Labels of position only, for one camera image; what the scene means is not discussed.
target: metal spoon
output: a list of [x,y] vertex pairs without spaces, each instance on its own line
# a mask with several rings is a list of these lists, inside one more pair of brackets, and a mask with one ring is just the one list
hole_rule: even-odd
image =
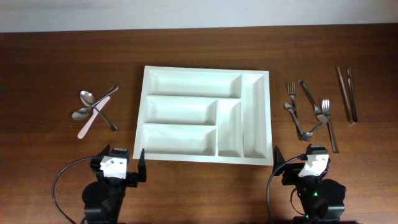
[[[86,106],[91,106],[93,105],[96,100],[95,97],[93,96],[93,94],[87,92],[87,91],[81,91],[80,92],[80,99],[81,101],[84,103],[84,105]],[[117,132],[119,131],[118,127],[116,127],[106,116],[105,114],[102,113],[102,111],[100,111],[99,109],[97,109],[97,107],[94,107],[94,109],[96,109],[99,113],[99,115],[101,115],[101,117],[105,120],[106,124],[111,128],[111,130],[113,132]]]
[[300,131],[300,134],[302,135],[303,129],[301,128],[300,122],[297,119],[296,115],[294,115],[294,107],[290,103],[285,103],[285,109],[292,114],[292,116],[294,118],[294,122],[296,123],[296,127],[298,128],[298,130]]
[[311,141],[312,134],[324,127],[325,123],[321,122],[318,125],[315,126],[315,128],[312,129],[309,133],[304,133],[301,137],[301,140],[303,141]]
[[99,102],[101,102],[101,100],[103,100],[105,97],[109,96],[110,94],[112,94],[114,91],[118,90],[119,86],[118,85],[114,85],[110,90],[108,90],[103,96],[101,96],[101,98],[93,103],[91,106],[87,107],[87,108],[80,108],[77,111],[73,112],[72,114],[72,118],[75,120],[81,120],[81,119],[85,119],[87,118],[90,113],[91,113],[91,108],[96,106]]

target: utensil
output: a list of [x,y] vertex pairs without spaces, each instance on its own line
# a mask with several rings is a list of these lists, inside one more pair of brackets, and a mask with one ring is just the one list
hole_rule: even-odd
[[75,120],[81,120],[81,119],[87,118],[90,115],[90,113],[91,113],[91,108],[92,107],[95,107],[98,103],[101,102],[101,100],[103,100],[105,97],[107,97],[110,94],[112,94],[114,91],[118,90],[118,88],[119,88],[118,85],[113,86],[103,96],[101,96],[101,98],[97,102],[93,103],[90,107],[80,108],[77,111],[73,112],[72,118],[75,119]]
[[298,130],[300,131],[300,135],[303,135],[303,129],[301,128],[300,122],[299,122],[299,120],[297,119],[296,115],[294,115],[294,108],[293,108],[293,106],[292,106],[290,103],[285,103],[285,109],[286,109],[287,111],[289,111],[289,112],[292,114],[292,116],[293,116],[293,118],[294,118],[294,122],[296,123],[296,127],[297,127]]
[[317,106],[317,104],[315,103],[315,100],[313,100],[310,91],[308,90],[308,88],[305,86],[304,81],[303,80],[298,80],[298,83],[301,85],[301,87],[303,88],[303,91],[305,93],[305,95],[307,96],[307,98],[310,100],[310,102],[313,105],[313,113],[315,114],[315,116],[318,118],[318,120],[320,120],[323,123],[327,123],[328,120],[325,118],[325,115],[322,114],[322,111],[319,109],[319,107]]
[[[293,106],[293,109],[294,109],[294,115],[295,115],[296,118],[297,118],[296,104],[295,104],[295,100],[294,100],[294,97],[295,97],[295,89],[296,89],[296,87],[295,87],[295,83],[294,83],[294,82],[289,82],[289,83],[287,84],[287,94],[289,94],[289,96],[290,96],[291,99],[292,99],[292,106]],[[301,133],[300,133],[300,130],[299,130],[299,128],[298,128],[297,126],[296,126],[296,132],[297,132],[298,138],[301,138]]]
[[349,108],[349,103],[348,103],[348,98],[347,98],[347,92],[346,92],[346,88],[344,86],[344,81],[343,81],[343,77],[341,76],[341,72],[340,72],[340,67],[337,66],[337,73],[340,79],[340,85],[341,85],[341,89],[343,90],[343,98],[344,98],[344,103],[347,109],[347,114],[348,114],[348,120],[351,121],[352,117],[351,117],[351,109]]
[[[105,97],[100,103],[97,104],[96,109],[98,111],[101,111],[102,107],[105,106],[105,104],[111,99],[110,96]],[[86,136],[87,131],[89,130],[89,128],[91,127],[91,124],[93,124],[93,121],[95,120],[95,118],[98,115],[98,111],[94,110],[93,115],[91,115],[91,117],[89,118],[89,120],[87,121],[87,123],[82,127],[82,129],[79,131],[79,133],[77,134],[77,137],[79,139],[82,139]]]
[[351,124],[358,122],[358,117],[356,115],[356,107],[354,101],[354,86],[353,86],[353,77],[351,74],[351,68],[347,67],[347,79],[348,79],[348,89],[349,89],[349,99],[351,101],[351,112],[352,112],[352,121]]
[[339,150],[337,148],[337,143],[336,143],[336,138],[335,138],[335,132],[333,131],[333,127],[331,125],[331,119],[330,119],[330,101],[329,100],[322,100],[322,113],[326,116],[328,119],[328,125],[329,125],[329,132],[330,132],[330,141],[331,141],[331,148],[333,150],[333,153],[338,154]]
[[[80,92],[80,99],[86,106],[91,106],[96,102],[94,95],[87,91]],[[105,114],[102,113],[102,111],[100,111],[97,107],[94,107],[94,109],[99,113],[99,115],[101,115],[113,132],[119,131],[119,129],[111,122],[111,120],[108,119],[108,117],[105,116]]]
[[323,122],[319,123],[309,133],[304,133],[302,138],[301,138],[301,140],[303,140],[303,141],[311,141],[312,134],[315,133],[316,131],[318,131],[319,129],[321,129],[322,127],[324,127],[325,124],[326,123],[323,123]]

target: metal fork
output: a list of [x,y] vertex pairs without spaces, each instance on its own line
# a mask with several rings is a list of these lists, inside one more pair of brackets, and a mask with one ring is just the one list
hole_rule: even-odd
[[[294,115],[297,118],[296,104],[295,104],[295,100],[294,100],[294,97],[296,95],[296,87],[295,87],[295,83],[294,82],[289,82],[287,84],[287,94],[289,94],[289,96],[292,99],[293,113],[294,113]],[[296,132],[297,132],[298,138],[301,138],[302,134],[301,134],[301,132],[299,130],[299,127],[297,125],[296,125]]]
[[304,81],[303,80],[298,80],[298,83],[301,85],[301,87],[303,88],[303,91],[306,94],[307,98],[312,103],[312,105],[313,105],[313,113],[318,118],[318,120],[320,120],[323,123],[329,122],[328,119],[325,117],[325,115],[322,114],[322,111],[319,109],[319,107],[315,103],[315,100],[313,100],[313,98],[312,98],[312,96],[310,94],[310,91],[308,90],[308,88],[304,84]]
[[331,126],[331,119],[330,119],[330,101],[329,100],[322,100],[322,113],[328,119],[329,125],[329,132],[330,132],[330,141],[331,141],[331,148],[334,154],[338,154],[338,148],[335,138],[335,132],[333,131],[333,127]]

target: cutlery organizer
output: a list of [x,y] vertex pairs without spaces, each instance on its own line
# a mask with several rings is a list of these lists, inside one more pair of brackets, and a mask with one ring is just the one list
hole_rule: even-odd
[[269,165],[267,71],[146,66],[133,159]]

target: brown table surface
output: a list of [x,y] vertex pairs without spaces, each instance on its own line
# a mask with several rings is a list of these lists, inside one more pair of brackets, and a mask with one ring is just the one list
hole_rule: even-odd
[[[51,199],[56,174],[107,144],[132,154],[145,65],[268,70],[272,141],[286,159],[308,146],[297,139],[283,108],[290,101],[287,82],[296,81],[304,130],[317,124],[297,83],[305,80],[316,100],[331,100],[340,154],[331,153],[327,128],[310,143],[329,150],[326,177],[347,188],[342,220],[398,220],[398,24],[376,24],[0,34],[1,223],[67,223]],[[353,71],[359,118],[353,126],[346,120],[335,65]],[[78,139],[85,122],[71,114],[83,106],[79,91],[98,96],[114,84],[120,89],[104,112],[120,132],[112,133],[97,118]],[[129,171],[136,166],[131,160]],[[264,223],[271,169],[147,161],[148,180],[127,189],[119,222]],[[58,181],[58,202],[76,222],[83,217],[81,193],[95,180],[84,162]],[[272,183],[272,212],[291,220],[298,215],[289,202],[293,186],[280,180]],[[297,197],[293,203],[302,210]]]

